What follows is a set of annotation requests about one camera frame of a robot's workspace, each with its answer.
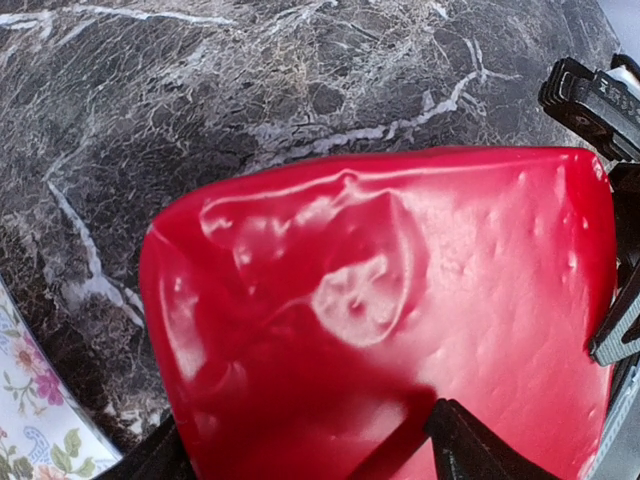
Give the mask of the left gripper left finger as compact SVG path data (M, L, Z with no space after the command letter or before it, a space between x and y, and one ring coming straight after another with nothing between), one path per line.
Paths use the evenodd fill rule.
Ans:
M163 411L159 426L98 480L195 480L173 411Z

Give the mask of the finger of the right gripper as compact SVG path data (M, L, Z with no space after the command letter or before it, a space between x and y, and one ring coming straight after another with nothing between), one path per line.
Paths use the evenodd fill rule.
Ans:
M639 270L635 269L592 337L589 353L600 366L607 366L638 352Z

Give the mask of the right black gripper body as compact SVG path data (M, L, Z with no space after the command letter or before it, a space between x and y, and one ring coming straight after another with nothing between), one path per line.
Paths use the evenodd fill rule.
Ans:
M608 177L615 217L618 297L639 263L639 165L619 162Z

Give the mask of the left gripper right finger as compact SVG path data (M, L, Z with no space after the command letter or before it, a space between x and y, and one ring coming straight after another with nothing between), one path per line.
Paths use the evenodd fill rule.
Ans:
M544 479L555 476L519 454L459 402L439 399L424 427L439 479Z

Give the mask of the red box lid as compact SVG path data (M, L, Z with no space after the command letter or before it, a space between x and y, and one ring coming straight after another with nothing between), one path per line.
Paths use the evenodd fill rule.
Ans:
M147 328L200 479L432 479L440 398L582 479L612 371L609 181L577 148L303 161L201 188L145 236Z

